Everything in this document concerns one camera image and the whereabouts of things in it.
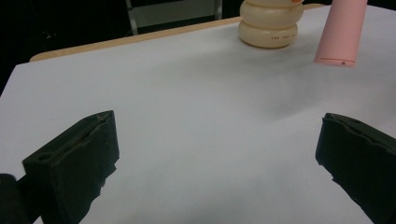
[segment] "table edge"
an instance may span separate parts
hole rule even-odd
[[[317,7],[324,7],[324,6],[325,5],[322,5],[322,4],[307,4],[307,5],[304,5],[304,10],[317,8]],[[242,20],[241,17],[234,17],[234,18],[225,19],[225,20],[210,21],[210,22],[204,22],[204,23],[199,23],[199,24],[194,24],[194,25],[189,25],[189,26],[177,27],[174,29],[168,29],[168,30],[163,30],[163,31],[158,31],[158,32],[153,32],[153,33],[148,33],[148,34],[133,35],[133,36],[123,37],[123,38],[118,38],[118,39],[112,39],[112,40],[107,40],[107,41],[103,41],[103,42],[97,42],[97,43],[92,43],[92,44],[88,44],[88,45],[82,45],[82,46],[77,46],[77,47],[72,47],[72,48],[67,48],[67,49],[57,49],[57,50],[38,53],[37,55],[33,56],[29,62],[30,63],[37,62],[37,61],[42,61],[42,60],[46,60],[46,59],[50,59],[50,58],[57,58],[57,57],[65,56],[65,55],[82,53],[82,52],[96,50],[96,49],[112,48],[112,47],[116,47],[116,46],[120,46],[120,45],[132,44],[132,43],[136,43],[136,42],[140,42],[140,41],[165,37],[165,36],[169,36],[169,35],[179,35],[179,34],[184,34],[187,32],[198,31],[198,30],[203,30],[203,29],[207,29],[207,28],[211,28],[211,27],[236,23],[236,22],[240,22],[241,20]]]

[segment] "pink cylinder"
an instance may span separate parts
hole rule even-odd
[[[353,67],[367,0],[332,0],[315,63]]]

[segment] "dark background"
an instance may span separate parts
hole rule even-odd
[[[181,0],[132,0],[139,7]],[[223,0],[223,18],[239,16],[243,0]],[[331,0],[305,0],[329,5]],[[396,9],[392,0],[369,5]],[[147,29],[147,32],[214,20],[201,18]],[[0,2],[0,94],[16,64],[34,55],[131,34],[124,0],[2,0]]]

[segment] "chair leg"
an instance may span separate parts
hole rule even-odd
[[[215,20],[222,18],[222,0],[215,0]]]
[[[125,0],[128,8],[129,23],[131,24],[132,35],[138,35],[136,17],[134,16],[134,8],[131,5],[130,0]]]

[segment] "stacked cups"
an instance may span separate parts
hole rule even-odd
[[[297,36],[303,0],[245,0],[240,8],[239,37],[260,48],[281,48]]]

